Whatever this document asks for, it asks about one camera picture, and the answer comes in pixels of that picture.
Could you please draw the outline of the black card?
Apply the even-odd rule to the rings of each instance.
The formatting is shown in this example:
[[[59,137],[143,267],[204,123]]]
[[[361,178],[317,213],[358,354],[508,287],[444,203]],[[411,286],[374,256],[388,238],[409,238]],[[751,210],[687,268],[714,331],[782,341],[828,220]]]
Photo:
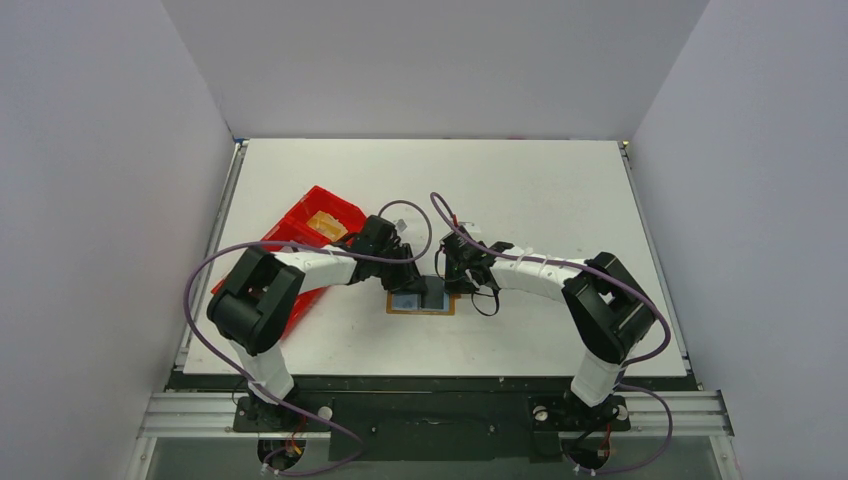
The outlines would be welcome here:
[[[426,275],[422,280],[424,290],[420,294],[420,309],[426,312],[448,312],[450,294],[445,291],[445,282],[434,275]]]

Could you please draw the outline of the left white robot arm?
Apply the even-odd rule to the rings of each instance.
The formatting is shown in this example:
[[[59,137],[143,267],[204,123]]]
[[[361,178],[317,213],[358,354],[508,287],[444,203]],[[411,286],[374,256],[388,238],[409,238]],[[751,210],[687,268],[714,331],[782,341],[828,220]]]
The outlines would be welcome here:
[[[303,293],[379,279],[387,292],[424,293],[412,247],[394,223],[369,216],[359,231],[325,247],[271,252],[250,246],[214,293],[206,316],[235,348],[259,416],[272,429],[291,427],[298,402],[280,340]]]

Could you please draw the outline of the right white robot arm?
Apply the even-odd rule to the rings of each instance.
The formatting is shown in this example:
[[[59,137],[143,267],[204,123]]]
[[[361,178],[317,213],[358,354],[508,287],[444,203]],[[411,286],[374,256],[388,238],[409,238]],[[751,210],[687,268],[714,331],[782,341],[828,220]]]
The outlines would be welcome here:
[[[656,321],[646,294],[608,252],[578,262],[532,253],[508,242],[490,247],[453,232],[440,242],[445,276],[459,292],[516,290],[567,306],[586,353],[564,400],[566,418],[588,427],[604,412],[634,347]]]

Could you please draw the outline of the yellow leather card holder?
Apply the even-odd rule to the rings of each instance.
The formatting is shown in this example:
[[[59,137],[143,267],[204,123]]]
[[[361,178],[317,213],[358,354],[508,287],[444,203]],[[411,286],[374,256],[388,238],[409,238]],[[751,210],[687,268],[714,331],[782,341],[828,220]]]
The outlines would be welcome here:
[[[423,290],[387,293],[386,313],[390,315],[452,316],[459,294],[451,294],[443,279],[435,275],[421,278]]]

